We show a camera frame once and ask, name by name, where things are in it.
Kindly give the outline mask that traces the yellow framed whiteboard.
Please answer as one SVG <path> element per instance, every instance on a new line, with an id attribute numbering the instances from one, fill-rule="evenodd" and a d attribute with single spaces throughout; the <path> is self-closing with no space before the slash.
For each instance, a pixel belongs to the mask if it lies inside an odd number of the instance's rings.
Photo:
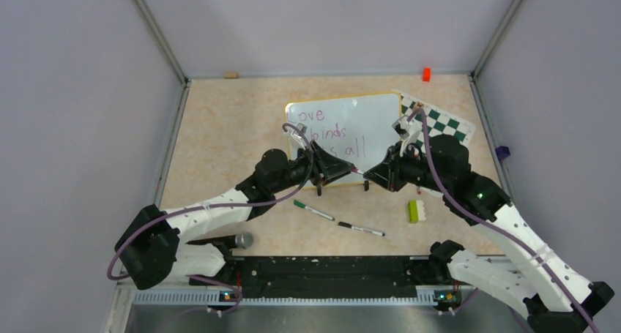
<path id="1" fill-rule="evenodd" d="M 381 162 L 398 141 L 393 123 L 401 117 L 394 91 L 290 102 L 286 121 L 304 124 L 306 137 L 331 155 L 366 171 Z"/>

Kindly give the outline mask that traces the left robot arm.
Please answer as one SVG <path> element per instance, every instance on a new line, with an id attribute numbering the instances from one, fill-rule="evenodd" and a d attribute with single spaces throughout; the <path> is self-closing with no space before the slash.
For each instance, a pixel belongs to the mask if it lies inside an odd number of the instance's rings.
<path id="1" fill-rule="evenodd" d="M 245 222 L 269 211 L 276 193 L 307 182 L 328 185 L 354 170 L 354 164 L 334 157 L 316 142 L 299 149 L 290 160 L 280 149 L 263 153 L 254 172 L 230 190 L 179 209 L 142 208 L 114 246 L 139 290 L 153 288 L 173 276 L 203 275 L 217 284 L 232 280 L 235 265 L 212 244 L 194 244 L 199 236 L 225 225 Z"/>

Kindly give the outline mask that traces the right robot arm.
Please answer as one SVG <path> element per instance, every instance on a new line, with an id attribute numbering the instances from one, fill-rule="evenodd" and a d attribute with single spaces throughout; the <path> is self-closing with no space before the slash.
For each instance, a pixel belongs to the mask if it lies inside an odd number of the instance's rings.
<path id="1" fill-rule="evenodd" d="M 583 332 L 612 299 L 604 282 L 572 270 L 527 224 L 499 185 L 472 171 L 468 149 L 450 135 L 430 139 L 425 154 L 397 143 L 365 178 L 391 192 L 407 184 L 438 191 L 447 208 L 488 237 L 515 266 L 499 268 L 447 240 L 431 248 L 429 272 L 438 283 L 468 283 L 523 317 L 534 332 Z"/>

